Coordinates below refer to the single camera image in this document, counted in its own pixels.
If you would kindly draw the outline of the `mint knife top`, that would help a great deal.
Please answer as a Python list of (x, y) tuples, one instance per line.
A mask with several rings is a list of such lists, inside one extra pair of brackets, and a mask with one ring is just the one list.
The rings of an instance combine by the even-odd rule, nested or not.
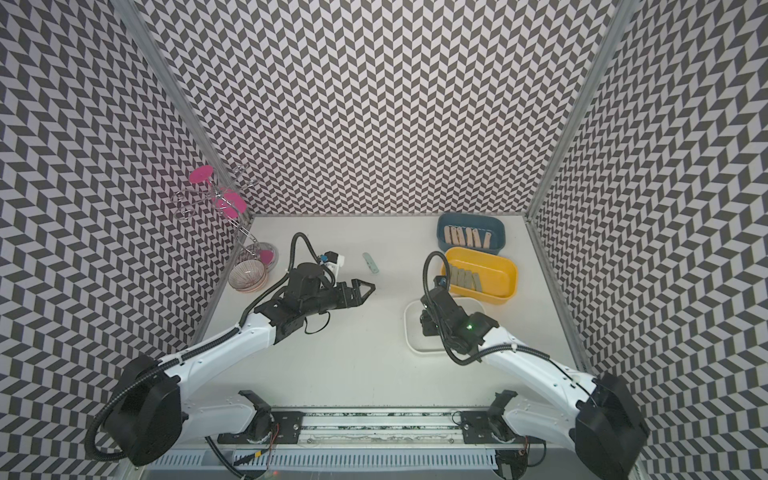
[(363, 253), (363, 259), (364, 259), (367, 267), (369, 268), (369, 270), (373, 274), (378, 274), (380, 272), (380, 269), (379, 269), (378, 265), (376, 264), (375, 260), (373, 259), (372, 255), (370, 253), (364, 252)]

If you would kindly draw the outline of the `white storage box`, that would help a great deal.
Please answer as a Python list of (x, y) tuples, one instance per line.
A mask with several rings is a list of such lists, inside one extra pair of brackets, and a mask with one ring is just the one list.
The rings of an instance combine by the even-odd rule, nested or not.
[[(468, 297), (454, 297), (457, 305), (468, 315), (475, 312), (485, 314), (484, 306), (477, 300)], [(424, 306), (420, 300), (412, 301), (404, 310), (404, 331), (408, 348), (417, 355), (438, 355), (444, 348), (438, 335), (427, 336), (423, 333), (420, 321)]]

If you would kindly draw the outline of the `yellow storage box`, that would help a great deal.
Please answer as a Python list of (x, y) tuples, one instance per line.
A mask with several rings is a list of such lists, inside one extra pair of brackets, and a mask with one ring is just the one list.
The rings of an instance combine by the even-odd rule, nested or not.
[(492, 305), (503, 305), (515, 295), (518, 270), (511, 260), (463, 247), (451, 248), (445, 256), (452, 267), (476, 274), (480, 281), (478, 289), (464, 288), (451, 281), (453, 295)]

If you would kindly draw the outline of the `dark teal storage box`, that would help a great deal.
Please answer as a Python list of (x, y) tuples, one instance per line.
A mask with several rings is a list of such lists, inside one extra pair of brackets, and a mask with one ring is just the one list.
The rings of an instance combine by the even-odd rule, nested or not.
[(504, 224), (485, 215), (444, 213), (438, 218), (436, 237), (443, 252), (460, 246), (496, 255), (506, 246)]

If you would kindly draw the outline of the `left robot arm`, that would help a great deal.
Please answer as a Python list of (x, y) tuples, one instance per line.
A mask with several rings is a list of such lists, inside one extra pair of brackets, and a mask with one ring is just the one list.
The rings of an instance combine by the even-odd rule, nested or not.
[(199, 406), (190, 404), (190, 398), (243, 359), (288, 338), (309, 317), (359, 307), (376, 289), (360, 279), (338, 280), (343, 262), (332, 251), (312, 252), (310, 257), (297, 263), (291, 248), (285, 275), (253, 300), (228, 330), (160, 359), (141, 355), (129, 362), (86, 430), (87, 459), (127, 459), (145, 466), (180, 441), (246, 431), (262, 409), (254, 392)]

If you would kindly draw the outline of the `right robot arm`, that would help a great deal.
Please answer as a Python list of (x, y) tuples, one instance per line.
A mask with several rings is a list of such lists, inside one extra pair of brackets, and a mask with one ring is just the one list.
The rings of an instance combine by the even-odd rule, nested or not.
[(566, 448), (600, 479), (627, 479), (650, 436), (650, 428), (627, 382), (619, 376), (578, 371), (526, 345), (493, 318), (467, 314), (449, 292), (450, 266), (433, 251), (442, 275), (422, 283), (424, 314), (437, 329), (443, 350), (459, 366), (486, 363), (524, 382), (541, 401), (515, 392), (498, 395), (489, 414), (496, 437), (534, 437)]

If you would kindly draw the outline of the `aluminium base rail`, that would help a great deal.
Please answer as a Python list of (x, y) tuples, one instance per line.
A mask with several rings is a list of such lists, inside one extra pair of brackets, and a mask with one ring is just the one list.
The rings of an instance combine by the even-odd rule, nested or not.
[(211, 436), (234, 444), (319, 444), (350, 448), (407, 444), (446, 446), (544, 441), (605, 464), (626, 464), (648, 430), (639, 409), (616, 392), (602, 390), (574, 400), (566, 410), (518, 392), (497, 394), (485, 409), (271, 408), (245, 391), (223, 404), (145, 404), (113, 413), (104, 429), (135, 465), (147, 465), (179, 442)]

